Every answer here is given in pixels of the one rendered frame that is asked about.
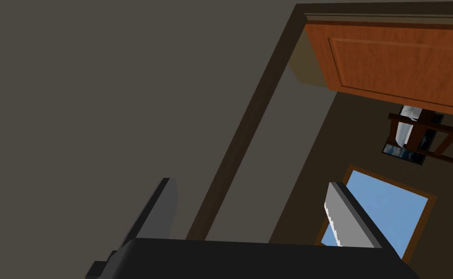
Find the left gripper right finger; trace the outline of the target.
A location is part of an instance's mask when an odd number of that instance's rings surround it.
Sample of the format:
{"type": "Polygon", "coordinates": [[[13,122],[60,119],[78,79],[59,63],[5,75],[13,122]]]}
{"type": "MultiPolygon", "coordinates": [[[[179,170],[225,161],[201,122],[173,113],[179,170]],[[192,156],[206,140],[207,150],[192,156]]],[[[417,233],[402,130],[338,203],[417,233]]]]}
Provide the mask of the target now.
{"type": "Polygon", "coordinates": [[[382,247],[376,226],[343,183],[328,184],[324,209],[338,246],[382,247]]]}

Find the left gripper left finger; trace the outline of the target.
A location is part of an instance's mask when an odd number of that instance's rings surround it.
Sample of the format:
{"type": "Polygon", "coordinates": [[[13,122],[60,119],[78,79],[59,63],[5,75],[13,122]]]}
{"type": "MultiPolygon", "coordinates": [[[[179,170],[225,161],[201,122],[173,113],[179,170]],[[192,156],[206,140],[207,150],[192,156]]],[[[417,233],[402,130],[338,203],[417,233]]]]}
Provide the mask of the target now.
{"type": "Polygon", "coordinates": [[[177,206],[176,179],[162,178],[124,237],[121,247],[135,238],[169,239],[177,206]]]}

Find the dark wooden shelf with items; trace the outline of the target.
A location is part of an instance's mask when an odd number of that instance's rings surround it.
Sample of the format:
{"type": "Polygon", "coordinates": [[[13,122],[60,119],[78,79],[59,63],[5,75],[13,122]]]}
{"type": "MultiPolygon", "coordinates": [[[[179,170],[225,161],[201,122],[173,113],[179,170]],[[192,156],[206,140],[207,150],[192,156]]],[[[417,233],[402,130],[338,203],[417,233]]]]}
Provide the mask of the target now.
{"type": "Polygon", "coordinates": [[[432,110],[402,106],[389,114],[390,133],[382,153],[422,165],[426,157],[453,164],[444,155],[453,143],[453,127],[441,124],[444,116],[432,110]]]}

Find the orange wooden door leaf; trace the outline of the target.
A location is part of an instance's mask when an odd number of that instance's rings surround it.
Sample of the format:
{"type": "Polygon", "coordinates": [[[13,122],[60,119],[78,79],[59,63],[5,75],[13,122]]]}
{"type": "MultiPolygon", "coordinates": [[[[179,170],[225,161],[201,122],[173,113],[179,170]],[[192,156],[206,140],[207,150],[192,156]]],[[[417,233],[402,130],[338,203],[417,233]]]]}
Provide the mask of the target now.
{"type": "Polygon", "coordinates": [[[453,25],[309,21],[333,91],[453,115],[453,25]]]}

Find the window with wooden frame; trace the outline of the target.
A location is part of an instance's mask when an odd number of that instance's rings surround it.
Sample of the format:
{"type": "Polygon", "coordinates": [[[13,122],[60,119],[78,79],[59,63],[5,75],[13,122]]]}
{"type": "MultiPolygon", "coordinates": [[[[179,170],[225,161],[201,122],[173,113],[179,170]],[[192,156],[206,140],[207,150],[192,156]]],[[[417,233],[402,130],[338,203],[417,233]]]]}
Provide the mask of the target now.
{"type": "Polygon", "coordinates": [[[343,184],[409,263],[437,197],[355,165],[347,168],[343,184]]]}

